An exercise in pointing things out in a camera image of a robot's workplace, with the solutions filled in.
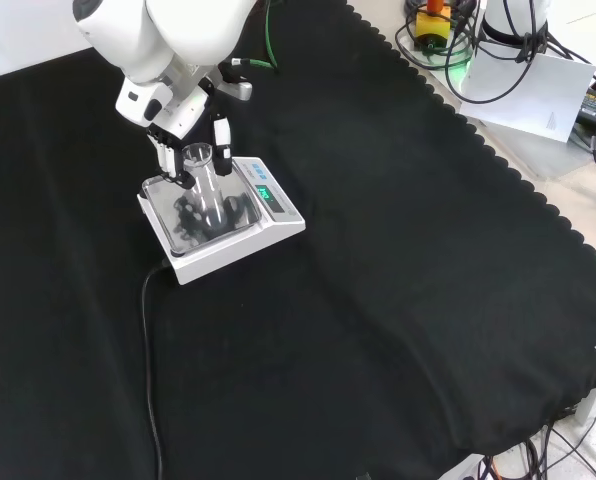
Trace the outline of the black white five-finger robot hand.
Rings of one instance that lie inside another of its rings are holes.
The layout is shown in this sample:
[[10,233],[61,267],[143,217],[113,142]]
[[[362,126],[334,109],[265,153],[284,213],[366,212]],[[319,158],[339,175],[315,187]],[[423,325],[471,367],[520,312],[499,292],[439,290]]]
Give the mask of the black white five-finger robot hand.
[[139,85],[125,79],[116,110],[146,129],[161,176],[190,190],[197,176],[185,164],[184,150],[193,143],[209,144],[216,174],[229,175],[233,157],[231,127],[219,101],[226,96],[247,101],[252,91],[252,84],[229,62],[198,67],[173,61],[152,82]]

